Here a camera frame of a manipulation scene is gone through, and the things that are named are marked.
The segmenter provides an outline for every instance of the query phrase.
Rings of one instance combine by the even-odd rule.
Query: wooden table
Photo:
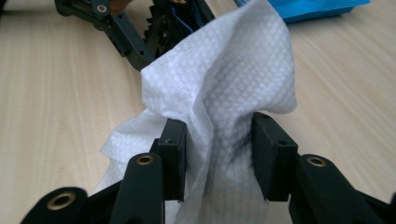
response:
[[[208,1],[216,15],[233,1]],[[140,113],[141,78],[105,34],[57,14],[53,2],[12,0],[0,23],[0,223],[20,222],[63,186],[92,193],[110,131]],[[396,190],[396,2],[289,25],[298,108],[274,118],[302,154],[333,161],[352,185],[388,202]],[[143,31],[149,1],[127,8]],[[290,223],[272,203],[268,223]]]

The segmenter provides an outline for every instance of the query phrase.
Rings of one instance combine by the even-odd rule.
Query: textured white towel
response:
[[[102,152],[102,189],[147,152],[166,118],[187,124],[184,203],[166,203],[166,223],[263,223],[266,202],[251,164],[250,123],[258,110],[296,106],[288,29],[262,0],[217,18],[144,68],[147,110],[116,128]]]

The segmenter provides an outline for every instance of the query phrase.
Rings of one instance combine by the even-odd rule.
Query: white cloth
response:
[[[184,203],[166,203],[166,223],[263,223],[267,204],[251,164],[258,110],[296,106],[288,29],[262,0],[219,17],[142,70],[147,109],[116,128],[99,189],[122,179],[128,160],[150,149],[167,118],[187,124]]]

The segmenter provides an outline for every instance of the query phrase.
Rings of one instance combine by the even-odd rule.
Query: wood grain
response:
[[[217,16],[232,1],[208,1]],[[51,1],[10,0],[0,21],[0,223],[17,223],[63,186],[92,193],[108,161],[99,148],[140,113],[141,80],[106,36]],[[385,202],[396,190],[396,4],[289,25],[298,108],[273,115],[301,153],[332,160]],[[149,1],[128,16],[143,31]],[[290,223],[273,203],[268,223]]]

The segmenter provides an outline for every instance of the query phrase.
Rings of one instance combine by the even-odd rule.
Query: blue object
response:
[[[234,0],[241,7],[250,0]],[[268,0],[285,23],[348,13],[370,0]]]

